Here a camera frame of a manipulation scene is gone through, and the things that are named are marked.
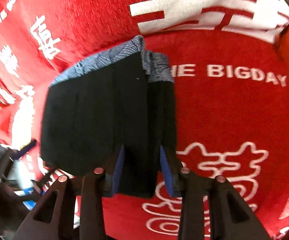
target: embroidered chinese character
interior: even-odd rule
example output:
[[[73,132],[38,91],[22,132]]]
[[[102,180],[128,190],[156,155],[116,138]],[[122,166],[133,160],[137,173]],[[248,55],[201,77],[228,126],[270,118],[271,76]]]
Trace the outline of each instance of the embroidered chinese character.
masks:
[[[19,78],[19,75],[16,73],[18,59],[12,54],[11,48],[8,45],[3,46],[3,49],[0,51],[0,60],[11,75]]]
[[[55,40],[51,37],[51,32],[46,28],[46,24],[43,23],[46,17],[42,15],[40,18],[37,16],[37,20],[34,25],[30,28],[30,33],[37,40],[40,47],[38,48],[44,54],[44,56],[52,60],[61,50],[54,47],[54,44],[58,43],[60,38]]]

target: black fabric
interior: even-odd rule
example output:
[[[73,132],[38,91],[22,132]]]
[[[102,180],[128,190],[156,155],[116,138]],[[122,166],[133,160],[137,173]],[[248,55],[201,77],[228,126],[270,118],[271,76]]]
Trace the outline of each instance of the black fabric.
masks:
[[[124,144],[119,193],[154,194],[159,150],[175,152],[173,84],[148,84],[140,53],[49,89],[41,131],[41,157],[84,176],[105,165]]]

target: white and red fabric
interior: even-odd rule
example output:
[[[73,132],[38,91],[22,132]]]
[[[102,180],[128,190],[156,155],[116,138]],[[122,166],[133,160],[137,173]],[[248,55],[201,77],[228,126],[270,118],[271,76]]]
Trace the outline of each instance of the white and red fabric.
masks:
[[[0,134],[15,148],[39,140],[52,80],[142,34],[147,49],[169,57],[179,158],[200,175],[226,176],[281,237],[289,226],[281,216],[289,198],[289,69],[273,43],[288,24],[284,0],[0,0]],[[46,172],[39,147],[22,161],[32,178]],[[159,180],[153,199],[104,199],[106,231],[118,240],[176,239],[180,208]],[[207,205],[205,228],[208,237]]]

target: gray patterned fabric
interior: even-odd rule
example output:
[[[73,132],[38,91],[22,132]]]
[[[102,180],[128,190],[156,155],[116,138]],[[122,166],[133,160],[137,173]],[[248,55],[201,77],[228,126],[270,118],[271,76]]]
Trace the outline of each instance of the gray patterned fabric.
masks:
[[[141,53],[142,68],[146,75],[149,75],[149,83],[155,81],[174,82],[174,79],[171,76],[167,56],[161,53],[153,53],[152,51],[145,50],[143,36],[138,35],[123,44],[81,60],[57,76],[51,83],[50,87],[66,80],[83,76],[91,71],[109,66],[110,64],[116,63],[137,52]]]
[[[174,78],[171,75],[168,57],[162,53],[152,53],[151,73],[148,78],[148,83],[157,81],[170,81],[174,83]]]

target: white embroidery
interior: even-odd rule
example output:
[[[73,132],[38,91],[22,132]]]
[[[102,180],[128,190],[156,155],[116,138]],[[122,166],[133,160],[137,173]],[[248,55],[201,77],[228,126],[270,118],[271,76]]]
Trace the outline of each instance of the white embroidery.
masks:
[[[183,64],[178,66],[178,77],[194,77],[196,64]]]
[[[55,40],[51,37],[51,32],[46,28],[46,24],[43,23],[46,20],[46,17],[42,15],[40,18],[37,16],[37,20],[34,25],[30,28],[30,33],[37,40],[40,47],[39,50],[42,50],[44,56],[52,60],[55,55],[57,55],[61,50],[54,47],[54,44],[58,43],[60,38]]]
[[[32,156],[29,154],[26,154],[26,159],[27,159],[27,165],[29,170],[33,170],[33,165],[32,165]],[[37,177],[34,172],[30,172],[30,179],[32,180],[37,180]]]
[[[214,152],[214,153],[208,153],[206,151],[206,148],[203,144],[195,142],[190,144],[186,147],[184,151],[178,151],[177,154],[179,155],[188,155],[190,154],[191,150],[195,147],[199,147],[201,150],[201,153],[205,157],[218,157],[218,160],[216,161],[204,161],[198,164],[198,168],[203,171],[212,171],[213,174],[210,176],[210,178],[214,178],[215,176],[222,175],[225,171],[238,171],[241,168],[241,163],[239,162],[232,162],[226,160],[228,156],[239,156],[242,155],[243,152],[246,150],[247,147],[251,148],[251,153],[254,154],[255,158],[249,162],[249,167],[251,169],[254,169],[254,172],[248,175],[244,176],[236,176],[236,177],[227,177],[227,179],[233,184],[235,189],[239,189],[240,195],[244,198],[245,201],[250,201],[256,194],[259,184],[258,181],[255,179],[261,171],[261,166],[258,164],[266,160],[269,156],[269,152],[266,150],[257,150],[256,145],[252,142],[245,142],[240,146],[240,149],[237,152]],[[224,167],[217,168],[216,166],[219,164],[223,164]],[[253,186],[249,193],[247,190],[247,187],[243,185],[242,183],[244,181],[252,182]],[[152,204],[152,203],[143,203],[142,208],[149,214],[155,215],[157,217],[151,218],[146,222],[146,227],[153,232],[165,234],[165,235],[171,235],[176,236],[178,232],[178,223],[180,221],[180,211],[181,211],[181,198],[178,198],[178,200],[174,199],[168,199],[161,195],[160,191],[161,188],[165,185],[164,181],[160,182],[156,187],[156,196],[162,200],[159,204]],[[161,212],[154,212],[151,210],[151,208],[159,209],[164,206],[167,206],[169,210],[174,212],[174,215],[169,214],[163,214]],[[255,211],[257,209],[256,203],[250,203],[249,207]],[[209,210],[204,211],[205,214],[205,227],[210,225],[210,217],[208,216]],[[157,227],[153,226],[153,222],[160,221],[159,229]],[[166,229],[165,226],[176,226],[177,228],[174,230]]]
[[[224,68],[223,65],[209,64],[206,66],[207,76],[208,77],[226,77],[227,78],[239,78],[239,79],[249,79],[251,78],[254,81],[263,81],[266,83],[272,83],[273,85],[281,85],[286,87],[286,78],[287,76],[282,76],[278,74],[275,76],[273,72],[265,73],[258,68],[248,68],[245,66],[232,67],[232,65],[227,65]]]
[[[5,99],[8,104],[13,105],[15,102],[15,98],[11,96],[7,91],[0,87],[0,95]]]
[[[289,227],[282,228],[279,232],[280,234],[278,236],[274,235],[272,240],[282,239],[288,231],[289,231]]]
[[[6,70],[11,74],[19,78],[19,75],[16,73],[18,66],[18,59],[15,55],[12,54],[11,48],[9,45],[3,46],[0,51],[0,60],[5,65]]]
[[[43,166],[43,160],[40,157],[38,157],[38,167],[43,175],[48,173],[48,170]]]
[[[23,146],[31,141],[31,128],[33,115],[35,113],[33,107],[34,95],[32,86],[21,86],[21,90],[14,91],[21,97],[18,111],[14,115],[12,124],[12,146],[14,149],[20,150]]]
[[[162,18],[138,23],[140,32],[147,34],[166,30],[214,30],[225,15],[214,7],[233,10],[234,15],[222,31],[241,33],[270,43],[289,23],[289,7],[284,0],[144,0],[130,4],[130,12],[133,17],[162,13]]]

